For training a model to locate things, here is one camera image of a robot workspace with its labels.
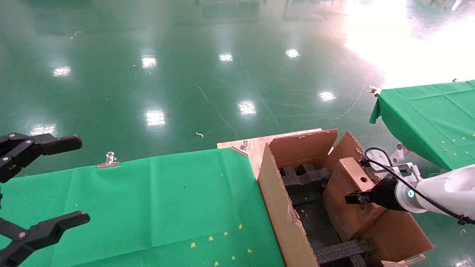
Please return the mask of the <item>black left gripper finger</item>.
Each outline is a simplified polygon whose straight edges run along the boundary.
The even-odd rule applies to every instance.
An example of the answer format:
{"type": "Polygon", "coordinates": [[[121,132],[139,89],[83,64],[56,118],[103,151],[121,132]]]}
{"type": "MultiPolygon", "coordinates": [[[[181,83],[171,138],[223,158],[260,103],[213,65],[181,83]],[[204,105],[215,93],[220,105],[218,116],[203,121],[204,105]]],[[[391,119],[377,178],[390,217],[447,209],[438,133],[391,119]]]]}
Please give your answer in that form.
{"type": "Polygon", "coordinates": [[[0,138],[0,181],[14,178],[41,155],[54,155],[79,150],[83,146],[78,135],[56,138],[50,133],[28,136],[12,132],[0,138]]]}
{"type": "Polygon", "coordinates": [[[18,267],[35,251],[59,242],[66,230],[87,224],[91,220],[84,211],[75,211],[41,221],[29,229],[1,218],[0,233],[11,242],[0,251],[2,267],[18,267]]]}

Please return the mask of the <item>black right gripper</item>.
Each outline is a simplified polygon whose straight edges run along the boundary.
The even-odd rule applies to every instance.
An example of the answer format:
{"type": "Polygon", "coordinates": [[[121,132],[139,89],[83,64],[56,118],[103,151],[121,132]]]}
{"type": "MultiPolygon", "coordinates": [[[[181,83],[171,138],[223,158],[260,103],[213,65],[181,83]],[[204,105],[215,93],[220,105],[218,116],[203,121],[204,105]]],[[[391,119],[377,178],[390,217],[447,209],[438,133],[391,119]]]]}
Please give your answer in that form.
{"type": "Polygon", "coordinates": [[[404,211],[396,198],[398,180],[394,177],[385,177],[380,180],[371,191],[352,192],[344,197],[347,204],[365,207],[367,203],[375,203],[392,211],[404,211]]]}

